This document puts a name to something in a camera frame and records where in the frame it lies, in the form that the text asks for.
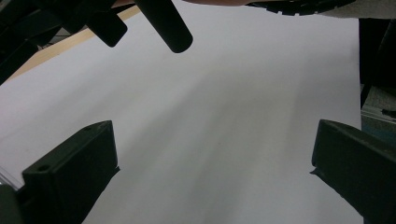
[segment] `black cylinder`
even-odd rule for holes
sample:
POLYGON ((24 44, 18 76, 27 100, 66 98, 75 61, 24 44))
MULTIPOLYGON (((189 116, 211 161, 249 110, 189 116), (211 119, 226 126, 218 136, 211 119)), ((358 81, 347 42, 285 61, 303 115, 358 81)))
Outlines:
POLYGON ((192 35, 171 0, 134 0, 166 45, 174 52, 188 49, 192 35))

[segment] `white surface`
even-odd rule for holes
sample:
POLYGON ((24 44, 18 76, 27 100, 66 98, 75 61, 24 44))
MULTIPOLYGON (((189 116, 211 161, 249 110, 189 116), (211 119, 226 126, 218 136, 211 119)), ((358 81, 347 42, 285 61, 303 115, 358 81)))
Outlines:
POLYGON ((358 21, 177 3, 173 54, 142 15, 0 87, 0 166, 15 176, 82 127, 114 122, 121 171, 85 223, 354 224, 317 177, 318 121, 360 127, 358 21))

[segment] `black strap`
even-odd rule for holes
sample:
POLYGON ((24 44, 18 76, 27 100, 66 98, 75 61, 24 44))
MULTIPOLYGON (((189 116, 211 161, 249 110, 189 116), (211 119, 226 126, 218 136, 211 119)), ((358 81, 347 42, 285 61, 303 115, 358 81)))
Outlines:
POLYGON ((255 2, 249 4, 252 7, 263 7, 268 11, 281 12, 285 16, 313 15, 325 11, 343 7, 353 3, 355 0, 296 0, 296 1, 275 1, 275 2, 255 2))

